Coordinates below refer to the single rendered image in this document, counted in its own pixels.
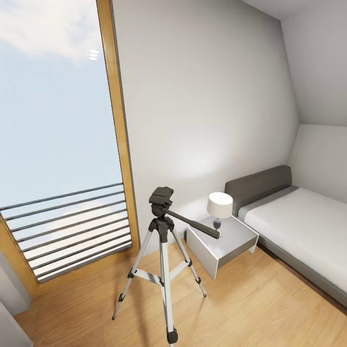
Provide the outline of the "camera tripod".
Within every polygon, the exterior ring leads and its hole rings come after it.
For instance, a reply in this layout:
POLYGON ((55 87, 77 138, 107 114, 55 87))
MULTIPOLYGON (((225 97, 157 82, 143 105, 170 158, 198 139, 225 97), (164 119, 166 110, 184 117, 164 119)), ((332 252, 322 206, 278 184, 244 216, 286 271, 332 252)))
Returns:
POLYGON ((174 193, 174 190, 169 187, 157 187, 156 190, 152 193, 151 197, 149 198, 149 203, 152 207, 152 213, 157 218, 154 218, 149 227, 147 235, 144 239, 143 245, 140 249, 140 252, 137 256, 137 259, 134 263, 133 268, 130 270, 128 277, 129 280, 126 284, 126 287, 124 289, 124 292, 120 294, 119 297, 119 306, 116 310, 115 315, 112 317, 114 320, 116 317, 116 314, 120 308, 121 303, 123 302, 126 291, 130 285, 130 282, 134 276, 140 277, 142 279, 145 279, 147 281, 153 282, 157 285, 161 285, 161 291, 162 291, 162 299, 163 299, 163 306, 164 306, 164 314, 165 314, 165 321, 166 321, 166 332, 167 332, 167 341, 170 345, 170 347, 174 347, 174 343, 178 340, 178 333, 177 330, 174 328, 174 322, 173 322, 173 312, 172 312, 172 299, 171 299, 171 286, 170 282, 176 278, 187 266, 189 266, 195 276, 196 282, 199 284, 200 289, 203 292, 203 295, 206 297, 207 294, 205 294, 200 282, 201 278, 197 276, 194 267, 192 265, 191 259, 188 257, 188 254, 184 248, 184 245, 175 229, 174 221, 170 217, 166 217, 166 214, 169 214, 183 222, 188 223, 190 226, 208 234, 209 236, 219 239, 220 232, 217 230, 214 230, 213 228, 210 228, 208 226, 205 226, 199 222, 189 220, 173 211, 170 211, 169 208, 172 206, 173 201, 170 200, 170 197, 174 193), (139 262, 141 258, 143 257, 143 253, 146 249, 147 243, 150 239, 150 236, 154 230, 157 230, 159 233, 159 242, 160 242, 160 271, 161 271, 161 277, 139 270, 137 269, 139 262), (174 268, 171 272, 169 272, 169 259, 168 259, 168 230, 173 234, 185 260, 180 263, 176 268, 174 268))

